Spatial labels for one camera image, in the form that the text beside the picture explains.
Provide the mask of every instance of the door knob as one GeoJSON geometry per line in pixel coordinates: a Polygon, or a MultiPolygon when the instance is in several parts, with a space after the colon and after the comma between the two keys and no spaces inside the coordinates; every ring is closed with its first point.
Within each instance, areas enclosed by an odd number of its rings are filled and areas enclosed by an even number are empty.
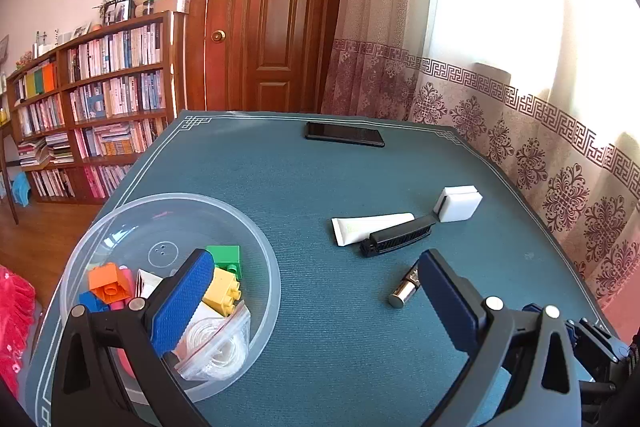
{"type": "Polygon", "coordinates": [[[226,39],[226,33],[223,30],[216,30],[211,35],[211,40],[214,42],[222,42],[226,39]]]}

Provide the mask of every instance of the clear plastic bowl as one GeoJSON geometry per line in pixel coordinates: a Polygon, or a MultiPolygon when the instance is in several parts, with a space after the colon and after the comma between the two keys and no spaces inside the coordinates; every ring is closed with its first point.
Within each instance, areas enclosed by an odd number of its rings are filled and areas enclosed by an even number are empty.
{"type": "MultiPolygon", "coordinates": [[[[60,299],[63,324],[78,304],[78,295],[87,291],[87,272],[92,267],[112,262],[129,267],[134,277],[139,268],[167,277],[194,248],[207,245],[240,246],[240,289],[251,311],[249,355],[242,369],[228,380],[181,383],[191,401],[219,393],[260,356],[280,308],[280,270],[273,248],[255,223],[230,204],[197,194],[157,194],[104,216],[82,236],[66,263],[60,299]]],[[[120,376],[130,399],[147,404],[137,381],[122,369],[120,376]]]]}

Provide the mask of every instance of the curtain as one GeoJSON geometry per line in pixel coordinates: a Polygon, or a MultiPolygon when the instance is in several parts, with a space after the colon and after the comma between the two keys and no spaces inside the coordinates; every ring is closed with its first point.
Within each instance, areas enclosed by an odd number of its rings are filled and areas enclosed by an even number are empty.
{"type": "Polygon", "coordinates": [[[630,340],[638,49],[635,0],[340,0],[322,111],[455,127],[519,188],[630,340]]]}
{"type": "Polygon", "coordinates": [[[322,111],[407,120],[429,0],[340,0],[322,111]]]}

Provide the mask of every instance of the bookshelf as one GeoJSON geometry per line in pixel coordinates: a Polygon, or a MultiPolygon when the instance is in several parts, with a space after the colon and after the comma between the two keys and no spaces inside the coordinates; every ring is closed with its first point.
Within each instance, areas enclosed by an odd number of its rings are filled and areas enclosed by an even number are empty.
{"type": "Polygon", "coordinates": [[[99,127],[108,124],[139,122],[143,120],[154,120],[161,118],[166,127],[177,116],[177,113],[184,108],[184,79],[182,74],[182,28],[184,25],[184,14],[177,12],[160,12],[142,17],[136,17],[128,21],[116,23],[110,26],[104,26],[94,32],[87,33],[69,42],[59,45],[55,49],[47,52],[41,57],[32,60],[19,70],[14,71],[7,77],[7,96],[10,109],[11,125],[13,130],[14,141],[16,145],[24,140],[37,139],[50,135],[66,132],[68,142],[71,148],[73,161],[63,164],[55,164],[52,161],[46,161],[42,165],[22,167],[25,171],[29,183],[31,185],[31,194],[35,201],[50,203],[91,203],[103,204],[108,197],[94,197],[92,186],[87,178],[84,168],[86,166],[127,166],[133,164],[141,155],[141,153],[117,154],[111,156],[90,156],[82,158],[78,142],[76,140],[76,129],[84,129],[89,127],[99,127]],[[161,61],[149,65],[141,65],[133,68],[126,68],[113,71],[111,73],[91,76],[83,80],[71,81],[69,78],[68,52],[78,48],[81,44],[88,44],[95,39],[101,39],[105,36],[117,34],[125,30],[133,30],[143,28],[152,23],[161,23],[160,31],[160,50],[161,61]],[[16,103],[18,100],[16,83],[20,81],[25,74],[42,64],[46,60],[55,63],[54,89],[48,90],[42,94],[36,94],[25,99],[23,102],[16,103]],[[71,93],[78,87],[86,84],[94,84],[96,82],[110,81],[113,78],[120,78],[129,75],[137,75],[142,73],[150,73],[152,71],[162,71],[162,86],[164,93],[164,108],[144,109],[135,112],[127,112],[114,114],[110,118],[100,117],[88,120],[74,118],[74,110],[72,108],[71,93]],[[51,96],[60,96],[60,105],[64,124],[34,132],[23,136],[22,127],[18,112],[22,108],[28,108],[33,103],[46,100],[51,96]],[[49,169],[59,169],[64,171],[68,183],[70,184],[74,197],[60,196],[41,196],[38,192],[38,185],[34,178],[35,172],[43,172],[49,169]]]}

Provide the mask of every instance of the yellow lego brick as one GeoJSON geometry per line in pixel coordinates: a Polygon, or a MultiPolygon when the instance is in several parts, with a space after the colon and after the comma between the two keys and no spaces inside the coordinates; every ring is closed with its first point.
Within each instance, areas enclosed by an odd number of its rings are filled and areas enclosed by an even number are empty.
{"type": "Polygon", "coordinates": [[[213,280],[207,288],[202,302],[223,317],[228,317],[236,309],[234,302],[241,295],[240,283],[236,280],[236,276],[222,268],[216,268],[213,270],[213,280]]]}

